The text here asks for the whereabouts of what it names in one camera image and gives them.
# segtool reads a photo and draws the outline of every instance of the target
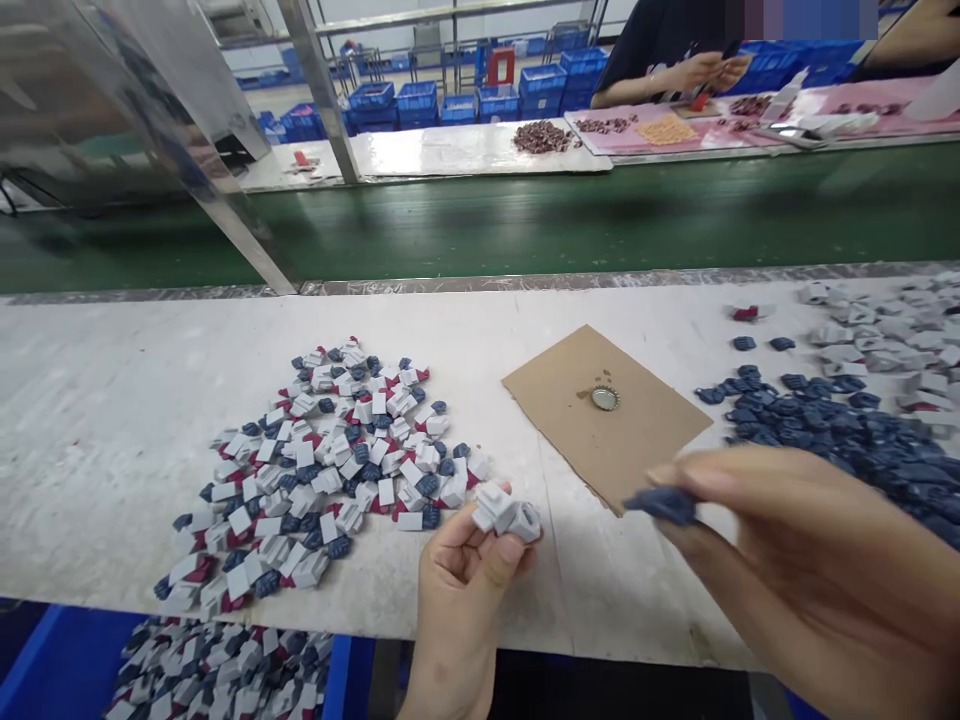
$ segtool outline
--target metal frame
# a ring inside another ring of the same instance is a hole
[[[36,23],[103,92],[168,171],[278,295],[292,295],[290,266],[210,139],[143,48],[92,0],[30,0]]]
[[[330,76],[330,68],[323,58],[320,40],[316,33],[311,32],[308,22],[310,9],[306,0],[279,0],[280,13],[290,31],[290,39],[297,53],[297,60],[303,69],[303,76],[310,88],[313,101],[317,104],[317,111],[323,121],[323,128],[330,140],[334,157],[347,185],[357,185],[360,182],[360,171],[357,169],[357,160],[353,156],[350,137],[343,124],[343,115],[340,113],[340,104],[337,100],[337,90]]]

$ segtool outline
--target white workbench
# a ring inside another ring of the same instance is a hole
[[[879,292],[903,279],[854,280]],[[355,334],[383,359],[429,362],[430,399],[449,403],[446,440],[482,446],[492,479],[541,510],[540,564],[506,603],[509,648],[615,660],[754,668],[756,661],[639,513],[617,519],[573,474],[500,383],[584,323],[681,393],[760,365],[768,378],[816,372],[812,350],[775,353],[825,311],[798,304],[796,283],[584,291],[287,297],[0,306],[0,595],[153,613],[154,583],[179,559],[170,523],[202,503],[217,462],[207,443],[254,420],[293,375],[290,358]],[[729,344],[734,301],[776,303]],[[892,395],[894,381],[870,378]],[[718,422],[691,448],[720,445]],[[640,477],[644,458],[636,458]],[[707,520],[728,537],[720,508]],[[411,638],[417,561],[428,533],[367,517],[351,555],[316,591],[283,590],[242,619],[277,627]]]

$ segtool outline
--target pink mat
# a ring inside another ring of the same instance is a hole
[[[933,80],[932,77],[906,78],[810,88],[800,92],[790,119],[795,121],[804,115],[832,113],[843,104],[848,104],[854,109],[861,103],[873,105],[900,103],[907,105]],[[730,106],[737,99],[737,97],[722,97],[716,98],[714,102],[724,117],[735,121],[739,118],[730,113]],[[606,110],[581,110],[567,113],[564,117],[594,155],[661,155],[742,147],[769,147],[782,144],[776,140],[758,137],[749,132],[732,132],[729,125],[717,125],[719,118],[687,120],[687,124],[697,133],[698,137],[695,140],[688,140],[675,145],[651,145],[637,133],[637,125],[655,122],[670,112],[672,111],[667,105],[647,103],[646,105],[608,108]],[[638,120],[621,134],[613,132],[607,135],[584,133],[577,130],[576,126],[577,120],[608,120],[630,115],[636,115]],[[851,136],[848,140],[935,135],[947,132],[960,132],[960,113],[955,113],[945,120],[930,123],[917,122],[903,115],[881,117],[880,122],[869,132]]]

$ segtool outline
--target conveyor belt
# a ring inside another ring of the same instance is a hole
[[[960,144],[252,197],[304,279],[960,257]],[[0,218],[0,292],[261,282],[195,206]]]

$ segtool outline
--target person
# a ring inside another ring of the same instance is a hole
[[[917,0],[870,50],[851,82],[939,75],[960,57],[960,1]]]
[[[669,102],[709,83],[730,90],[747,72],[739,40],[725,40],[723,3],[640,0],[620,33],[590,107]]]
[[[697,453],[649,480],[737,515],[736,545],[702,523],[657,527],[794,692],[832,720],[956,717],[960,554],[868,485],[800,450]],[[490,710],[500,602],[534,566],[537,548],[481,533],[474,508],[424,548],[401,720]]]

